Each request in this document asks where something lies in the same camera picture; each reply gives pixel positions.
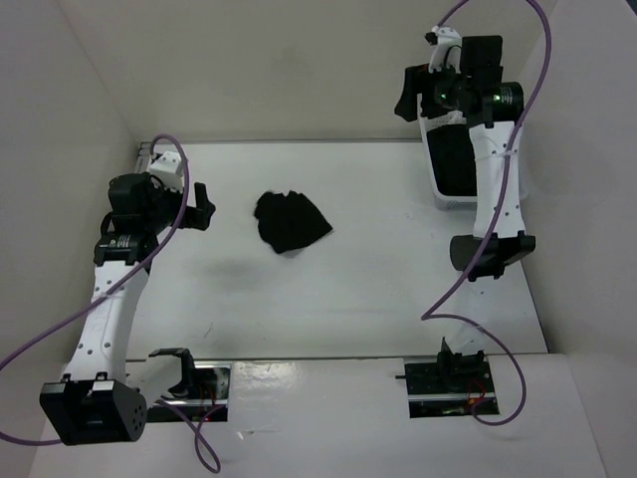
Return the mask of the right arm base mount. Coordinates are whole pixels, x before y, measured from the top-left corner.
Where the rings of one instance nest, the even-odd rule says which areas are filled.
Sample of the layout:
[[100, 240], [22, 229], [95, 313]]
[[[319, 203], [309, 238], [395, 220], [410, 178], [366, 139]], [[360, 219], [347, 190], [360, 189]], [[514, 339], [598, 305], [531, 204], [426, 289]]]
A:
[[444, 373], [434, 361], [408, 361], [397, 375], [406, 385], [411, 418], [470, 416], [500, 413], [489, 364], [469, 371]]

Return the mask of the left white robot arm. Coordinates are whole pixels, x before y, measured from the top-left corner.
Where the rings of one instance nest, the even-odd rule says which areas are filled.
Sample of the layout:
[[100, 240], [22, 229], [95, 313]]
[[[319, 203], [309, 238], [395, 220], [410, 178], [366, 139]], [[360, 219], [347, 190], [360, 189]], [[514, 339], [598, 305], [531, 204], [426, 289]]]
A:
[[194, 359], [185, 348], [150, 353], [142, 371], [127, 374], [126, 352], [133, 318], [148, 283], [158, 236], [174, 228], [204, 231], [215, 212], [204, 184], [195, 203], [182, 204], [184, 182], [157, 174], [112, 179], [110, 211], [94, 249], [97, 306], [86, 315], [71, 361], [57, 382], [40, 392], [40, 404], [67, 446], [134, 442], [148, 410], [166, 393], [183, 398], [197, 388]]

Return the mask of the black skirt in basket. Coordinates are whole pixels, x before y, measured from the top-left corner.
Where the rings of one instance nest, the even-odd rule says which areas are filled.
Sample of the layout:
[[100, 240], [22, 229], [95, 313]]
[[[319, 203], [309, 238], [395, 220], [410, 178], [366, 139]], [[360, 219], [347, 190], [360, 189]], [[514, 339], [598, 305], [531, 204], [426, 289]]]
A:
[[445, 196], [475, 197], [475, 155], [466, 126], [440, 126], [429, 130], [426, 138], [438, 191]]

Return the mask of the black skirt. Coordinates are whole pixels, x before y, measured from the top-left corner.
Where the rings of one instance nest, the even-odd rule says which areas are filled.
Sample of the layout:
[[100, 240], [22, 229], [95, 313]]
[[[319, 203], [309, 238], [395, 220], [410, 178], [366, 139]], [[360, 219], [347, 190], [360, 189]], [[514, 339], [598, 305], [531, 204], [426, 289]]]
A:
[[260, 238], [277, 254], [305, 249], [333, 231], [319, 209], [293, 190], [263, 193], [254, 217]]
[[426, 138], [438, 191], [445, 196], [475, 197], [475, 155], [466, 126], [440, 126], [429, 130]]

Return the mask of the white plastic basket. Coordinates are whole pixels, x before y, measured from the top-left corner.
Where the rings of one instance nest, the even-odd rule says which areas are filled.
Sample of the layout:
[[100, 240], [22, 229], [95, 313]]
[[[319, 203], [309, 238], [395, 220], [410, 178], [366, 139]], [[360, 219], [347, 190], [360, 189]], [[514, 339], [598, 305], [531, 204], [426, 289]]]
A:
[[477, 205], [477, 195], [475, 197], [445, 196], [438, 191], [436, 186], [436, 182], [435, 182], [435, 178], [433, 174], [432, 161], [431, 161], [430, 152], [428, 149], [426, 133], [431, 129], [448, 125], [448, 124], [466, 125], [466, 119], [462, 116], [460, 112], [449, 112], [449, 113], [446, 113], [445, 115], [442, 115], [441, 117], [434, 118], [434, 119], [426, 119], [426, 118], [419, 119], [422, 142], [424, 144], [424, 147], [429, 157], [428, 170], [429, 170], [430, 182], [432, 184], [432, 191], [434, 194], [434, 202], [436, 203], [436, 207], [441, 210], [475, 209]]

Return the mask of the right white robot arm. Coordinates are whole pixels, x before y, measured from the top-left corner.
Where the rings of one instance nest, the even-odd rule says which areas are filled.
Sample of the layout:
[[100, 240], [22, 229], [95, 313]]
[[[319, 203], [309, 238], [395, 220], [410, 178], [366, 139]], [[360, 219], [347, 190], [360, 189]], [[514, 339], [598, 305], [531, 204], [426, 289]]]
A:
[[472, 232], [450, 241], [450, 260], [460, 276], [424, 313], [431, 320], [465, 283], [501, 278], [534, 251], [536, 239], [521, 213], [519, 169], [532, 101], [520, 83], [504, 79], [503, 38], [435, 27], [425, 39], [431, 57], [405, 69], [394, 112], [419, 124], [433, 189], [447, 197], [470, 196], [476, 208]]

